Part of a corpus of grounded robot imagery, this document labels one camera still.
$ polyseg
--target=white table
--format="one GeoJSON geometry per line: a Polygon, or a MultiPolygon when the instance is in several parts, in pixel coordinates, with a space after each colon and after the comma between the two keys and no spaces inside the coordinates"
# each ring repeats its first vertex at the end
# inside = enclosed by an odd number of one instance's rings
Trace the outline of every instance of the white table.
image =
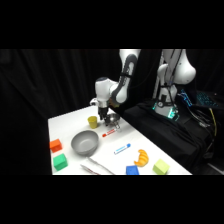
{"type": "Polygon", "coordinates": [[[80,164],[87,165],[89,168],[96,172],[100,172],[102,175],[110,175],[110,173],[105,170],[101,169],[99,171],[100,168],[98,166],[87,162],[85,157],[79,156],[73,151],[71,147],[73,137],[86,130],[96,132],[100,139],[99,146],[92,158],[117,175],[125,175],[126,167],[132,166],[134,165],[134,161],[138,161],[138,150],[140,149],[145,150],[149,156],[149,163],[144,168],[139,168],[140,175],[156,175],[153,171],[153,166],[159,159],[162,159],[170,165],[167,175],[191,175],[180,164],[174,161],[122,118],[119,122],[121,131],[103,138],[102,134],[110,131],[113,127],[106,127],[104,121],[99,120],[97,107],[90,106],[69,114],[49,119],[48,125],[50,141],[60,139],[63,146],[63,150],[51,153],[53,175],[91,175],[81,168],[80,164]],[[92,130],[89,127],[87,119],[90,116],[98,117],[99,126],[97,129],[92,130]],[[131,144],[131,147],[118,155],[114,155],[115,150],[127,144],[131,144]],[[53,166],[53,158],[62,153],[65,154],[68,160],[68,167],[61,171],[56,171],[53,166]]]}

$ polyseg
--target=black curtain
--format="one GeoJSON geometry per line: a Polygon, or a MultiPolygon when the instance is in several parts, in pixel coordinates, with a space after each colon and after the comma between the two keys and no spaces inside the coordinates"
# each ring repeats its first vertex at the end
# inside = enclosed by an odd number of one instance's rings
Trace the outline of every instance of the black curtain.
{"type": "MultiPolygon", "coordinates": [[[[116,112],[122,115],[152,97],[161,51],[142,50],[132,81],[137,88],[130,89],[128,101],[116,112]]],[[[224,51],[187,53],[197,69],[199,88],[224,94],[224,51]]],[[[119,49],[1,49],[0,173],[51,174],[47,120],[89,106],[95,80],[106,76],[118,81],[120,72],[119,49]]]]}
{"type": "Polygon", "coordinates": [[[224,96],[224,49],[187,49],[197,71],[197,89],[224,96]]]}

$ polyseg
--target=green light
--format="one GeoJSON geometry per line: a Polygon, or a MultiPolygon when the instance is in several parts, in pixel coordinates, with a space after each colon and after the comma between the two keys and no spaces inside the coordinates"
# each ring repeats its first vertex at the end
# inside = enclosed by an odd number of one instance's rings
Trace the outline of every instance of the green light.
{"type": "Polygon", "coordinates": [[[155,110],[155,108],[156,108],[156,103],[155,103],[155,105],[154,105],[154,107],[152,109],[155,110]]]}
{"type": "Polygon", "coordinates": [[[170,113],[168,115],[168,118],[173,119],[174,116],[175,116],[175,112],[173,111],[173,108],[172,108],[172,109],[170,109],[170,113]]]}

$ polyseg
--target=red object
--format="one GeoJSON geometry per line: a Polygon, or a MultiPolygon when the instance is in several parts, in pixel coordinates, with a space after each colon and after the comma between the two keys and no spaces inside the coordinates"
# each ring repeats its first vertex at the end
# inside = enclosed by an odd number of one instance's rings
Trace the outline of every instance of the red object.
{"type": "Polygon", "coordinates": [[[50,149],[53,153],[62,150],[62,145],[59,139],[50,142],[50,149]]]}
{"type": "Polygon", "coordinates": [[[116,130],[113,129],[113,130],[111,130],[111,131],[108,131],[106,134],[103,134],[102,136],[103,136],[103,138],[105,138],[105,137],[107,137],[108,135],[114,133],[115,131],[116,131],[116,130]]]}

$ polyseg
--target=marker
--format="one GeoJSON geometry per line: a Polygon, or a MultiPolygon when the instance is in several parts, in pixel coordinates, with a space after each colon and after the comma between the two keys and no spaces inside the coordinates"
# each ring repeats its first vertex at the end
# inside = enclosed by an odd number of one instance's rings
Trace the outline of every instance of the marker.
{"type": "Polygon", "coordinates": [[[127,144],[126,146],[124,146],[124,147],[122,147],[122,148],[116,150],[116,151],[114,152],[114,154],[117,155],[118,153],[123,152],[125,149],[128,149],[128,148],[130,148],[130,147],[131,147],[131,144],[127,144]]]}
{"type": "Polygon", "coordinates": [[[103,134],[102,136],[103,136],[103,138],[105,138],[106,136],[111,135],[111,134],[113,134],[116,131],[117,131],[116,129],[113,129],[111,131],[108,131],[106,134],[103,134]]]}

